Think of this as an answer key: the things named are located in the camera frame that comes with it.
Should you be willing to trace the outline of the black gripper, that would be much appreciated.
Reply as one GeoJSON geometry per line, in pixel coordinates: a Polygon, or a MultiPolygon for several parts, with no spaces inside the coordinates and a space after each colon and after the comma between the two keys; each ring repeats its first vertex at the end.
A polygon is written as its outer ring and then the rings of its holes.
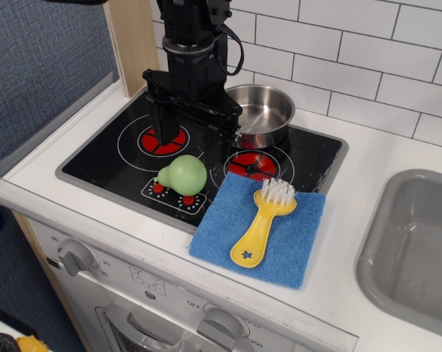
{"type": "Polygon", "coordinates": [[[206,125],[206,167],[226,158],[240,138],[242,109],[224,89],[226,78],[238,71],[227,70],[227,58],[226,46],[203,53],[170,51],[167,71],[147,69],[142,74],[147,81],[147,111],[159,144],[166,146],[178,137],[181,116],[191,117],[206,125]]]}

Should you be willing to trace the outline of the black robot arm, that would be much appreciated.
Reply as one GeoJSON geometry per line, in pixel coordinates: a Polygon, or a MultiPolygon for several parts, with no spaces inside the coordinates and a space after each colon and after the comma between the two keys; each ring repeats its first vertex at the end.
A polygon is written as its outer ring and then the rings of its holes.
{"type": "Polygon", "coordinates": [[[147,69],[147,110],[156,139],[166,145],[179,133],[180,118],[203,133],[204,163],[210,169],[229,154],[240,134],[243,110],[225,91],[229,1],[159,1],[164,22],[166,71],[147,69]]]}

